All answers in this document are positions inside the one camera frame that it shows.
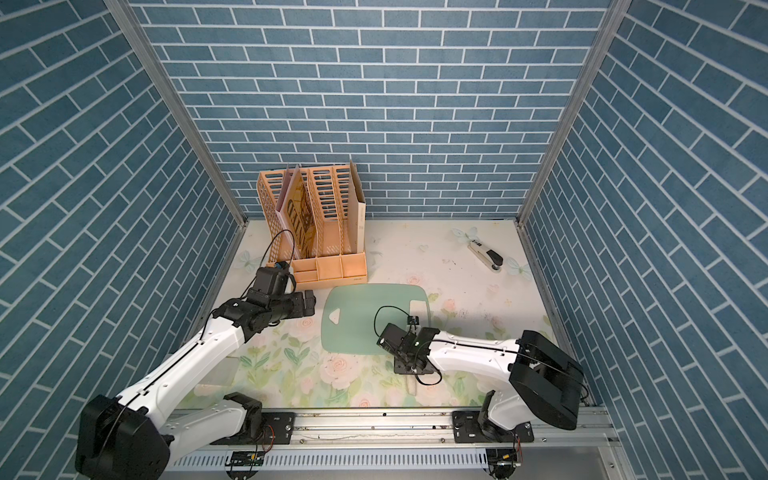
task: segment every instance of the black cable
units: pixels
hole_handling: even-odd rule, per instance
[[[540,364],[542,364],[542,365],[544,365],[544,366],[547,366],[548,368],[550,368],[550,369],[553,369],[555,372],[559,372],[559,373],[562,373],[563,375],[567,376],[569,379],[571,379],[571,380],[573,380],[574,382],[578,383],[578,384],[579,384],[579,386],[580,386],[582,389],[584,389],[584,390],[586,390],[586,391],[587,391],[587,395],[585,395],[585,396],[582,396],[582,397],[581,397],[581,400],[580,400],[581,402],[583,402],[583,401],[584,401],[584,399],[586,399],[586,398],[587,398],[587,397],[590,395],[590,393],[589,393],[589,388],[587,387],[587,385],[586,385],[586,384],[584,384],[584,383],[582,383],[582,382],[579,382],[579,381],[578,381],[578,380],[576,380],[574,377],[572,377],[572,376],[568,375],[566,372],[563,372],[563,371],[562,371],[562,370],[560,370],[559,368],[557,368],[557,367],[553,367],[553,366],[551,366],[551,365],[549,365],[549,364],[547,364],[547,363],[544,363],[544,362],[542,362],[541,360],[537,360],[537,359],[533,358],[532,356],[528,356],[528,355],[525,355],[524,353],[520,353],[520,352],[513,352],[513,351],[511,351],[511,350],[494,349],[494,348],[491,348],[491,347],[489,347],[489,346],[480,346],[480,345],[463,345],[463,344],[461,344],[461,343],[449,342],[448,340],[432,339],[432,340],[429,340],[428,342],[426,342],[426,343],[422,344],[422,345],[419,347],[419,349],[418,349],[418,350],[416,350],[416,357],[417,357],[417,358],[418,358],[418,355],[419,355],[419,350],[421,350],[422,346],[426,345],[427,343],[431,343],[431,342],[443,342],[443,343],[448,343],[449,345],[469,346],[469,347],[472,347],[472,348],[476,348],[476,349],[494,350],[494,351],[496,351],[496,352],[504,352],[504,353],[514,353],[515,355],[519,355],[519,356],[525,357],[526,359],[529,359],[529,360],[533,360],[533,361],[534,361],[534,362],[536,362],[536,363],[540,363]]]
[[[520,353],[520,352],[515,352],[515,355],[519,355],[519,356],[525,357],[526,359],[533,360],[534,362],[542,363],[543,365],[547,366],[548,368],[553,369],[555,372],[560,372],[563,375],[567,376],[569,379],[571,379],[574,382],[578,383],[581,386],[582,389],[587,391],[587,395],[581,397],[581,399],[580,399],[581,402],[583,402],[589,396],[589,388],[587,387],[586,383],[579,382],[578,380],[576,380],[572,376],[568,375],[566,372],[563,372],[562,370],[560,370],[558,368],[555,368],[555,367],[553,367],[551,365],[548,365],[547,363],[543,363],[541,360],[537,360],[537,359],[533,358],[532,356],[527,356],[524,353]]]
[[[291,230],[288,230],[287,228],[283,228],[281,231],[275,233],[275,236],[272,237],[272,241],[270,244],[266,247],[266,250],[264,250],[264,255],[261,256],[261,261],[259,262],[259,266],[256,268],[257,273],[259,272],[259,268],[264,264],[264,259],[266,258],[266,255],[270,252],[270,248],[272,248],[272,244],[275,243],[275,240],[277,240],[277,237],[280,236],[282,232],[288,232],[290,233],[291,240],[293,241],[293,245],[291,245],[290,249],[290,260],[288,260],[288,268],[290,269],[291,263],[293,263],[293,251],[296,248],[296,238],[293,236],[293,232]],[[243,294],[240,295],[240,298],[245,298],[246,293],[248,293],[248,289],[253,285],[253,282],[256,281],[256,275],[253,276],[253,280],[248,283],[248,286],[243,291]]]
[[[96,457],[96,468],[98,468],[98,463],[101,461],[101,454],[104,453],[104,449],[107,448],[107,443],[109,442],[109,438],[112,436],[112,433],[114,432],[114,428],[118,426],[118,423],[120,422],[120,417],[125,412],[125,409],[128,408],[128,406],[133,402],[135,399],[139,397],[139,394],[137,393],[136,396],[130,400],[128,400],[128,403],[123,405],[123,408],[118,413],[118,416],[115,417],[114,422],[112,423],[112,427],[109,428],[109,432],[107,433],[107,436],[104,437],[104,443],[101,444],[101,448],[98,451],[98,456]]]
[[[399,306],[394,306],[394,305],[382,305],[382,306],[380,306],[379,309],[376,311],[376,314],[373,316],[373,332],[376,334],[376,338],[379,338],[379,331],[376,329],[376,317],[379,316],[379,312],[382,311],[382,308],[396,308],[396,309],[400,310],[401,312],[403,312],[406,316],[411,316],[410,313],[406,312],[405,310],[403,310]]]
[[[440,373],[440,370],[436,370],[436,372],[437,372],[438,375],[440,375],[440,380],[438,380],[435,383],[424,383],[424,382],[422,382],[422,380],[419,378],[418,375],[414,375],[414,377],[416,377],[416,382],[419,382],[420,384],[422,384],[424,386],[433,386],[433,385],[437,385],[438,383],[442,382],[442,373]]]
[[[427,340],[426,342],[424,342],[424,343],[422,343],[421,345],[419,345],[419,348],[418,348],[418,349],[416,349],[416,354],[413,356],[413,358],[414,358],[414,360],[413,360],[413,361],[414,361],[414,362],[415,362],[415,361],[416,361],[416,360],[419,358],[419,354],[420,354],[420,352],[422,351],[422,348],[424,348],[424,345],[428,345],[428,344],[430,344],[430,343],[432,343],[432,340]],[[435,382],[435,383],[424,383],[424,382],[422,382],[422,380],[419,378],[419,376],[418,376],[418,375],[415,375],[415,377],[416,377],[416,382],[419,382],[420,384],[422,384],[422,385],[424,385],[424,386],[433,386],[433,385],[437,385],[438,383],[442,382],[442,373],[440,373],[440,370],[438,370],[438,369],[435,369],[435,371],[437,372],[437,374],[438,374],[438,375],[440,375],[440,380],[438,380],[437,382]]]
[[[266,255],[270,252],[270,248],[272,248],[272,244],[275,243],[275,240],[277,240],[277,237],[280,236],[282,232],[288,232],[290,233],[291,240],[293,240],[293,245],[291,245],[290,249],[290,260],[288,260],[288,269],[290,271],[291,263],[293,263],[293,249],[296,247],[296,238],[293,236],[293,232],[291,230],[288,230],[287,228],[283,228],[281,231],[275,233],[275,236],[272,237],[272,241],[270,244],[266,247],[266,250],[264,250],[264,255],[261,256],[261,261],[259,262],[259,266],[256,268],[256,273],[258,275],[259,268],[261,268],[262,264],[264,263],[264,259],[266,258]],[[248,293],[248,290],[253,285],[253,282],[256,281],[256,275],[253,275],[253,279],[248,283],[248,286],[245,287],[245,290],[243,291],[243,294],[240,295],[239,298],[243,299],[246,296],[246,293]],[[200,340],[203,339],[205,336],[205,329],[208,327],[208,320],[214,315],[214,310],[211,310],[210,313],[208,313],[208,317],[205,319],[205,323],[203,323],[203,331],[200,332]]]

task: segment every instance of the aluminum frame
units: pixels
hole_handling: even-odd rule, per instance
[[[216,165],[216,161],[208,149],[205,140],[200,135],[197,125],[195,125],[192,117],[189,115],[187,108],[184,107],[181,96],[176,91],[173,82],[170,81],[165,67],[157,56],[157,52],[152,48],[149,37],[147,37],[147,33],[141,27],[134,10],[127,0],[104,0],[104,3],[123,32],[123,35],[125,35],[125,39],[128,40],[128,44],[133,48],[134,53],[147,72],[147,75],[149,75],[150,80],[152,80],[157,92],[160,93],[165,106],[168,107],[170,114],[174,116],[181,132],[190,143],[192,150],[197,155],[198,161],[205,168],[216,190],[227,205],[227,209],[232,213],[238,227],[245,227],[246,215],[243,209],[240,208],[240,204],[237,202],[229,185],[227,185],[221,169]]]
[[[558,161],[558,155],[560,155],[560,152],[563,149],[565,139],[571,132],[571,128],[576,121],[576,116],[584,103],[584,99],[587,98],[592,82],[595,77],[598,76],[598,70],[603,64],[605,55],[608,52],[608,47],[611,46],[611,42],[616,36],[619,25],[624,19],[624,13],[627,12],[630,3],[632,3],[632,0],[613,0],[611,6],[608,7],[608,10],[603,16],[600,28],[598,29],[598,35],[594,39],[592,48],[589,49],[587,59],[584,61],[584,67],[582,67],[579,72],[576,85],[568,99],[568,104],[566,104],[565,109],[563,110],[563,116],[560,123],[558,123],[558,127],[554,131],[554,134],[549,141],[549,145],[547,146],[547,150],[541,159],[541,166],[539,167],[538,172],[536,172],[531,189],[528,190],[528,194],[525,195],[525,200],[523,200],[523,206],[518,214],[518,223],[523,227],[533,213],[533,207],[536,204],[536,200],[538,200],[541,195],[541,191],[547,183],[547,179],[554,168],[554,164]]]
[[[232,262],[235,260],[235,255],[237,254],[237,249],[240,248],[240,244],[243,242],[243,237],[245,237],[245,231],[248,228],[248,222],[246,222],[242,227],[237,228],[237,232],[235,232],[235,236],[232,239],[232,243],[230,243],[229,248],[227,248],[227,253],[224,255],[224,259],[221,261],[221,266],[219,267],[219,271],[216,272],[216,276],[214,277],[214,281],[210,285],[210,288],[205,293],[205,296],[203,297],[203,303],[200,305],[200,309],[197,311],[197,315],[195,316],[195,320],[192,322],[192,327],[190,328],[190,331],[187,332],[187,335],[184,337],[184,342],[189,342],[189,340],[197,335],[200,332],[200,329],[203,328],[203,323],[210,315],[211,310],[214,309],[214,303],[216,302],[216,297],[219,296],[219,291],[221,290],[221,286],[224,283],[224,279],[227,278],[227,274],[230,271],[230,267],[232,266]]]

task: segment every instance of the book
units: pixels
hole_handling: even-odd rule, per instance
[[[310,196],[306,191],[299,167],[293,169],[288,185],[284,190],[284,196],[283,189],[280,190],[278,201],[280,201],[280,197],[283,197],[283,202],[279,209],[276,207],[276,213],[282,228],[293,232],[293,238],[285,232],[282,241],[286,242],[286,245],[291,245],[293,239],[296,239],[296,244],[293,246],[293,258],[312,257],[316,235],[315,222],[312,216]]]

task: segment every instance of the metal rail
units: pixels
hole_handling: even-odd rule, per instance
[[[518,222],[522,226],[525,226],[531,213],[533,213],[533,207],[536,204],[536,200],[538,200],[539,195],[541,195],[541,191],[547,183],[547,178],[552,172],[555,162],[558,161],[558,155],[563,149],[565,139],[571,132],[571,127],[573,127],[573,124],[576,121],[578,111],[581,109],[581,105],[584,103],[587,93],[589,93],[589,87],[592,86],[594,78],[598,76],[598,70],[603,64],[605,54],[608,52],[608,47],[611,46],[611,42],[616,36],[619,25],[624,19],[624,13],[626,13],[630,3],[632,3],[632,0],[614,0],[605,12],[603,21],[600,23],[598,35],[594,39],[592,48],[589,49],[587,59],[584,61],[584,67],[582,67],[581,72],[579,72],[573,93],[571,93],[571,97],[568,99],[568,104],[565,105],[563,116],[560,123],[558,123],[557,130],[554,131],[552,139],[547,146],[547,150],[541,159],[541,166],[539,167],[538,172],[536,172],[531,189],[528,191],[528,194],[525,195],[525,200],[523,200],[523,206],[518,215]]]
[[[174,84],[170,81],[168,73],[165,71],[157,52],[152,48],[152,44],[147,37],[147,33],[139,24],[138,18],[127,0],[104,0],[109,12],[122,30],[128,44],[133,48],[141,66],[149,75],[157,92],[165,102],[170,113],[174,116],[184,137],[190,143],[192,150],[197,155],[198,161],[203,165],[216,190],[221,195],[227,208],[235,218],[238,227],[245,227],[245,213],[240,208],[240,204],[232,194],[227,181],[224,179],[221,170],[216,165],[213,155],[211,155],[208,146],[200,135],[192,117],[190,117],[184,102],[176,91]]]

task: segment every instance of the orange desk organizer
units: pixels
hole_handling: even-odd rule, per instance
[[[275,212],[285,170],[263,171],[257,192],[270,232],[282,227]],[[354,164],[302,168],[315,223],[312,258],[293,260],[297,290],[316,290],[368,282],[363,248],[365,197]],[[270,262],[289,260],[290,241],[281,235],[270,250]]]

